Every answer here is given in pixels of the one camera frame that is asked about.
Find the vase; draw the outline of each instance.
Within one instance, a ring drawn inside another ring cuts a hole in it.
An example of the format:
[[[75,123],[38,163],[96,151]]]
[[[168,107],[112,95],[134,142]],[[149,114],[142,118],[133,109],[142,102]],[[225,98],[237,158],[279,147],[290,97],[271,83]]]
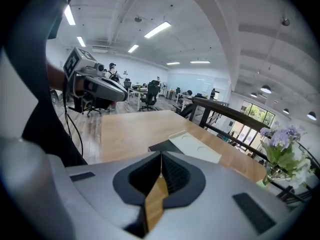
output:
[[[267,162],[265,170],[266,175],[264,176],[262,182],[266,186],[269,182],[271,182],[272,176],[277,172],[277,168],[275,164]]]

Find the handrail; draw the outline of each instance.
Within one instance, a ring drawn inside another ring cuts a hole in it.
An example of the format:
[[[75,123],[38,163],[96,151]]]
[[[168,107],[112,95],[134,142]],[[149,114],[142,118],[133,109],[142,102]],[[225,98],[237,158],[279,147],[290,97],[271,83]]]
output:
[[[205,98],[199,98],[195,97],[193,99],[193,103],[196,105],[199,105],[201,107],[204,107],[206,109],[213,110],[217,112],[218,114],[221,114],[223,116],[226,116],[227,118],[236,120],[237,122],[244,124],[257,132],[260,132],[262,128],[270,128],[267,125],[263,124],[262,122],[259,122],[255,120],[254,118],[245,115],[239,111],[236,111],[230,107],[222,105],[222,103],[225,104],[225,102],[220,102],[220,101],[213,101],[213,100],[208,100]]]

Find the person's arm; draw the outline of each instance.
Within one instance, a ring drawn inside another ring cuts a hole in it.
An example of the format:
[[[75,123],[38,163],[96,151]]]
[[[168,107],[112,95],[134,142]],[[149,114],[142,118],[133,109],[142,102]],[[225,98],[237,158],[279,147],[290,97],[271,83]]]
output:
[[[50,64],[49,61],[46,62],[47,72],[48,72],[48,80],[49,86],[52,89],[62,91],[64,80],[65,80],[65,72],[60,70],[59,68],[55,67],[54,65]],[[83,91],[84,89],[84,79],[77,78],[75,83],[75,90],[76,91]]]

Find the ceiling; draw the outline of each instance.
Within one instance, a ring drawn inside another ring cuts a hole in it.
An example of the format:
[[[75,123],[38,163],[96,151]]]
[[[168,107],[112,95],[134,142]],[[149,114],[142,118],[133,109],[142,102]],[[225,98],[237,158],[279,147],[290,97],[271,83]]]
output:
[[[58,32],[66,47],[79,46],[82,36],[88,49],[105,46],[168,69],[198,69],[190,61],[209,60],[203,67],[228,71],[236,93],[250,97],[267,84],[272,94],[259,102],[320,125],[306,116],[320,117],[320,49],[287,0],[71,0],[70,6],[76,25],[63,18]],[[164,21],[171,27],[144,37]],[[128,54],[134,44],[139,48]]]
[[[192,69],[199,65],[190,61],[206,60],[211,61],[206,68],[227,70],[219,38],[194,0],[71,0],[70,6],[76,25],[64,17],[58,32],[65,46],[78,46],[77,36],[82,36],[88,48],[107,46],[111,53],[128,56],[137,44],[131,56],[164,67],[178,61],[179,68]],[[171,27],[144,37],[164,21]]]

